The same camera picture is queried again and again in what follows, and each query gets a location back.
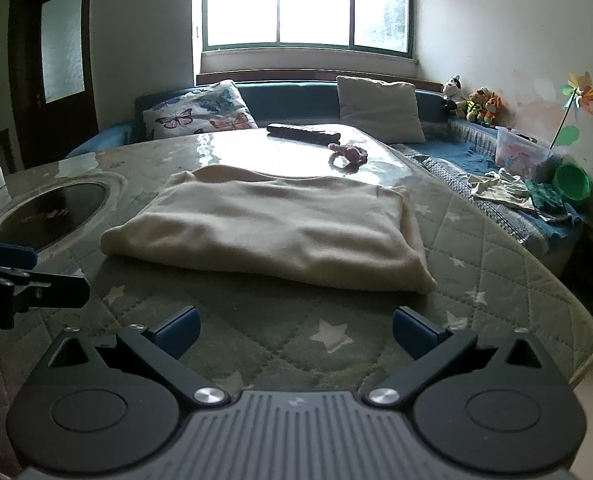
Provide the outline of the black remote control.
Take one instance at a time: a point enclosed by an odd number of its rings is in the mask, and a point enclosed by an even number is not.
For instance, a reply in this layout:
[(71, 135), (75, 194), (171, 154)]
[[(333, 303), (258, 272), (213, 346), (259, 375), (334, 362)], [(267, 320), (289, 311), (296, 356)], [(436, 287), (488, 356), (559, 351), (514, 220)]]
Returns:
[(339, 133), (327, 132), (310, 126), (269, 124), (266, 130), (267, 134), (273, 138), (308, 144), (328, 146), (329, 144), (339, 144), (341, 141)]

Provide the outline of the orange plush toy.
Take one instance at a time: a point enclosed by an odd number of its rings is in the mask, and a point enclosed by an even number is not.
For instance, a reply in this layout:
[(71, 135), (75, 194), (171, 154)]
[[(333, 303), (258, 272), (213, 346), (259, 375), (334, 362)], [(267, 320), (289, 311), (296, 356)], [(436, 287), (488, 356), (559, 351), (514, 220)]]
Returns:
[(481, 122), (484, 126), (493, 128), (497, 115), (502, 110), (502, 100), (497, 93), (493, 92), (483, 107)]

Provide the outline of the dark wooden door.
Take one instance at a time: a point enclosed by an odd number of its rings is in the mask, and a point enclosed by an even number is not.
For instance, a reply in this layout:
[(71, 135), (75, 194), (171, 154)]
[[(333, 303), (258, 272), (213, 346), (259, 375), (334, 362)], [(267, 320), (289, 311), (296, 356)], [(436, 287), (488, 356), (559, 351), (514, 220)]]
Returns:
[(89, 7), (90, 0), (10, 0), (10, 93), (26, 168), (64, 159), (99, 132)]

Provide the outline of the crumpled pale cloth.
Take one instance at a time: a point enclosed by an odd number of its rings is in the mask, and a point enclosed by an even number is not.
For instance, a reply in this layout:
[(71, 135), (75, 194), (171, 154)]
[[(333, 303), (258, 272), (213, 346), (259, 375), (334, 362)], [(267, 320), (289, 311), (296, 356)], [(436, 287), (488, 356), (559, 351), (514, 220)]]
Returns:
[(531, 192), (519, 176), (513, 176), (505, 168), (488, 171), (482, 176), (470, 174), (467, 184), (473, 197), (505, 205), (508, 208), (534, 212), (536, 207)]

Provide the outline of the green framed window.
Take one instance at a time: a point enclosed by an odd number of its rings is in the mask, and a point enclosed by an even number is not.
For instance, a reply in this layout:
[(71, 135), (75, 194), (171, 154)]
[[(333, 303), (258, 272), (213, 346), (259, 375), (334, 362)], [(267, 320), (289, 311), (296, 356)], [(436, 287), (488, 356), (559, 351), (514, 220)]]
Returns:
[(315, 48), (409, 58), (412, 0), (202, 0), (208, 51)]

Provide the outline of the blue sofa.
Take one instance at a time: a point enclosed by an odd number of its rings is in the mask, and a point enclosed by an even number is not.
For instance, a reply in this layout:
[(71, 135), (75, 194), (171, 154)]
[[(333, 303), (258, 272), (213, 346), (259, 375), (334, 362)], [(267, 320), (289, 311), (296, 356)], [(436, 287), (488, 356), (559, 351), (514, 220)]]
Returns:
[[(274, 122), (315, 125), (339, 120), (339, 97), (332, 81), (253, 81), (239, 82), (237, 87), (260, 127)], [(186, 93), (196, 94), (206, 88), (203, 84), (139, 96), (131, 122), (120, 122), (103, 130), (74, 148), (70, 155), (151, 141), (153, 136), (147, 132), (144, 122), (147, 110), (159, 110)], [(390, 144), (468, 198), (470, 190), (465, 177), (469, 174), (482, 176), (497, 168), (494, 163), (496, 131), (461, 119), (449, 119), (443, 110), (443, 99), (435, 92), (418, 90), (415, 98), (425, 141), (421, 144), (392, 141)], [(573, 206), (568, 206), (564, 214), (547, 216), (479, 198), (475, 198), (473, 204), (551, 268), (566, 263), (583, 232), (584, 218)]]

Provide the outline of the round black stove inset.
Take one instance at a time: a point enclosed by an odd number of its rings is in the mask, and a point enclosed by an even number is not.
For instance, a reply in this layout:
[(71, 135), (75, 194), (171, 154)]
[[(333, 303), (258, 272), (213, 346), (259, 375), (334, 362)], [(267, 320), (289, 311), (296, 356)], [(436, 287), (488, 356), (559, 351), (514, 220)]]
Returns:
[(42, 193), (2, 220), (0, 243), (41, 252), (82, 226), (106, 197), (108, 190), (98, 183), (69, 184)]

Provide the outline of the butterfly print pillow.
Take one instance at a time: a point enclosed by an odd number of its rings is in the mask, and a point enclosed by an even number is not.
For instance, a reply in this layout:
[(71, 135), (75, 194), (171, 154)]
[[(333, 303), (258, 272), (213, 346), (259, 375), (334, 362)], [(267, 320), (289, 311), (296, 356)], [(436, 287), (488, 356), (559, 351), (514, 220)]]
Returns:
[(145, 110), (142, 118), (153, 140), (257, 128), (246, 101), (230, 79), (193, 88)]

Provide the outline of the clear plastic storage box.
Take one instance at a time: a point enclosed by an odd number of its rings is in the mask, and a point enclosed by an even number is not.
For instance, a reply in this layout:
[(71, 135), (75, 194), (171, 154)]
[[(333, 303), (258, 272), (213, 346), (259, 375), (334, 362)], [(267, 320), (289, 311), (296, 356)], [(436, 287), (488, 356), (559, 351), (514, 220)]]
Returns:
[(495, 163), (523, 180), (546, 182), (555, 162), (555, 155), (519, 130), (496, 128)]

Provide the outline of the green cloth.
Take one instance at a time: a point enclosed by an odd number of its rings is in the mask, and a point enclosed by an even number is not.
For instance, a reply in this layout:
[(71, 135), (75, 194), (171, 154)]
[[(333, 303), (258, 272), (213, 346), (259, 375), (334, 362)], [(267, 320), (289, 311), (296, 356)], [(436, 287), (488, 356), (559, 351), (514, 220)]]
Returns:
[(531, 196), (537, 214), (546, 222), (554, 223), (575, 219), (572, 209), (563, 202), (562, 197), (555, 192), (551, 184), (526, 180), (525, 188)]

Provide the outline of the yellow green plush toy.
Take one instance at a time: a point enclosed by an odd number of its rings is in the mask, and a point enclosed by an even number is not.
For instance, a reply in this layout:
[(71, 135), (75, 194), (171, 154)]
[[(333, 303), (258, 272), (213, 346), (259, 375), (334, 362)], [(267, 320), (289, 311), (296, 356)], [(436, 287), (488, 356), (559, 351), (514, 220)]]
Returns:
[(494, 92), (487, 87), (475, 90), (466, 100), (457, 103), (456, 115), (468, 122), (479, 124), (486, 112), (485, 105), (493, 94)]

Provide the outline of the cream knit sweater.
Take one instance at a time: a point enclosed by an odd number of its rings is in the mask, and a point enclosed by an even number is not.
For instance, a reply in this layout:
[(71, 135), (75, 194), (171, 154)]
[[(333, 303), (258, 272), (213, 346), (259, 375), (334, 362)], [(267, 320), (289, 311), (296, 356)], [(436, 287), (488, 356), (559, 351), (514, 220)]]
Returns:
[(341, 177), (279, 178), (225, 165), (173, 174), (100, 248), (194, 270), (353, 290), (436, 287), (406, 188)]

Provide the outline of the black white plush toy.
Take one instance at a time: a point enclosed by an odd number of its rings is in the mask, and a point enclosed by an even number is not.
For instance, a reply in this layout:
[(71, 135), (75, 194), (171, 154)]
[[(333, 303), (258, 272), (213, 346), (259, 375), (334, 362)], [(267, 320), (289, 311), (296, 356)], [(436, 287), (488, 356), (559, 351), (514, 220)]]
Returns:
[(465, 112), (467, 111), (467, 101), (462, 96), (462, 87), (460, 76), (456, 75), (449, 78), (443, 89), (441, 89), (443, 95), (443, 112), (449, 116), (456, 116), (464, 118)]

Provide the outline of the green plastic bowl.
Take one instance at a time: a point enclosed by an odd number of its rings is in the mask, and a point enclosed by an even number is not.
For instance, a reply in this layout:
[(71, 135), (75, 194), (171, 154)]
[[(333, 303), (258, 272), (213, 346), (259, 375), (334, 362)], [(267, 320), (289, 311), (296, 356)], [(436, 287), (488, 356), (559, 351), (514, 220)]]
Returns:
[(583, 204), (591, 195), (591, 181), (584, 170), (565, 162), (555, 170), (552, 186), (561, 199), (571, 204)]

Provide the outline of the colourful pinwheel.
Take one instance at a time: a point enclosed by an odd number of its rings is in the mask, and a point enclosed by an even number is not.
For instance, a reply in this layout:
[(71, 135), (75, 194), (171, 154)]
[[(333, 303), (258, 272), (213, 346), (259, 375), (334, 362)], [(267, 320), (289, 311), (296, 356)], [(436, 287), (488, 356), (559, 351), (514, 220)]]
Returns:
[(573, 145), (579, 140), (581, 129), (576, 122), (580, 110), (589, 116), (593, 115), (593, 80), (589, 72), (569, 73), (566, 84), (563, 84), (560, 90), (565, 96), (563, 117), (550, 142), (551, 150), (558, 146)]

